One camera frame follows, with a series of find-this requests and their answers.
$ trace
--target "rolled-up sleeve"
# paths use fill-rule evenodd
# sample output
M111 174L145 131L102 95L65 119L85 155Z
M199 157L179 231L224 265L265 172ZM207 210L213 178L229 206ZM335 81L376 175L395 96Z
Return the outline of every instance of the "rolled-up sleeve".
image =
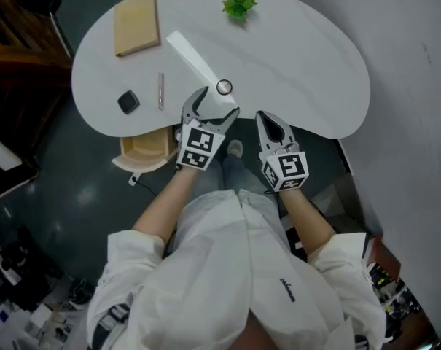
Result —
M127 303L140 292L148 274L162 261L164 243L158 236L124 230L109 236L104 272L87 313L87 342L99 320L114 305Z
M371 349L380 349L386 332L386 315L375 296L361 256L346 251L351 235L335 235L308 262L336 291L355 335L366 336Z

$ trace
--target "sneaker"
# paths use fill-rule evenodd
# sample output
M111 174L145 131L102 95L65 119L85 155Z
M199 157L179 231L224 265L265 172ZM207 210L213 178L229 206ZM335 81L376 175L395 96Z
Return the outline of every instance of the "sneaker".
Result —
M241 158L243 156L243 143L239 140L230 141L227 147L227 154Z

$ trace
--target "gray wall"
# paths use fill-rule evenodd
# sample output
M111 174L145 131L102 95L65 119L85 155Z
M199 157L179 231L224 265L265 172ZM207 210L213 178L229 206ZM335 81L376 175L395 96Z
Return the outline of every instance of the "gray wall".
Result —
M343 146L402 278L441 336L441 0L301 1L366 61L369 112Z

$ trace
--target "dark green floor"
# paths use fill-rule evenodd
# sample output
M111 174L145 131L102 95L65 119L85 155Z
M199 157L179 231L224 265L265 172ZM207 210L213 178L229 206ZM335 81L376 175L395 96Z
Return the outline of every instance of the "dark green floor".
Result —
M63 0L57 16L74 52L89 27L119 1ZM344 172L343 164L333 141L294 132L311 173L303 190L312 196ZM232 138L243 140L246 165L259 173L254 121L237 120L227 134ZM40 177L0 200L0 231L11 235L17 223L24 224L65 271L95 281L106 260L107 235L130 228L153 198L143 187L131 187L130 174L112 164L119 153L119 140L94 131L69 99L39 150ZM172 176L173 163L140 181L159 192Z

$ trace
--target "leg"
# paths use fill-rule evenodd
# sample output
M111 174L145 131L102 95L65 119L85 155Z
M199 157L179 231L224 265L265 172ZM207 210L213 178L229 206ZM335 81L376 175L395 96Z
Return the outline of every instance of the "leg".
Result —
M237 193L240 189L248 190L249 192L269 198L277 206L274 194L264 194L270 188L267 188L256 175L244 167L244 162L241 158L229 154L224 159L222 168L225 178L225 189L234 189Z
M188 203L206 193L223 189L222 168L219 161L214 158L209 167L198 175Z

